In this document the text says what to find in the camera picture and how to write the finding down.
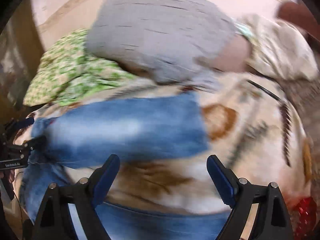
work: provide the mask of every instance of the red object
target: red object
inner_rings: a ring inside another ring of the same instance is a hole
[[[302,199],[295,207],[300,219],[294,232],[294,240],[303,239],[316,225],[317,204],[312,197]]]

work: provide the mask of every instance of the jeans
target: jeans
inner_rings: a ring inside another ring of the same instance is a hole
[[[58,118],[36,120],[32,136],[44,134],[48,143],[45,150],[35,149],[29,157],[19,191],[21,204],[35,221],[48,185],[70,184],[64,166],[102,165],[111,153],[126,162],[181,158],[206,150],[200,113],[195,95],[184,93],[94,103]],[[134,129],[126,127],[127,122],[135,125]],[[86,239],[74,206],[69,209],[79,239]],[[106,202],[98,205],[96,212],[113,240],[215,239],[229,215],[146,212]]]

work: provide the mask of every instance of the hand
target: hand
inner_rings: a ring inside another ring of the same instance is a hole
[[[0,179],[2,179],[3,176],[4,176],[3,172],[0,171]],[[10,170],[9,182],[10,182],[10,183],[14,182],[14,170]]]

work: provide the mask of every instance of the white cloth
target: white cloth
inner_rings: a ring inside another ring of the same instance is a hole
[[[318,75],[314,54],[298,29],[283,20],[271,21],[257,14],[243,17],[253,36],[252,55],[247,64],[275,79],[312,80]]]

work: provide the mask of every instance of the black cable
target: black cable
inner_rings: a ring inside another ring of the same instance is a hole
[[[22,229],[22,240],[24,239],[23,237],[23,219],[22,219],[22,208],[21,208],[21,205],[20,205],[20,201],[18,200],[18,197],[16,195],[15,192],[14,193],[14,196],[16,197],[17,201],[18,201],[18,204],[19,204],[19,207],[20,207],[20,216],[21,216],[21,229]]]

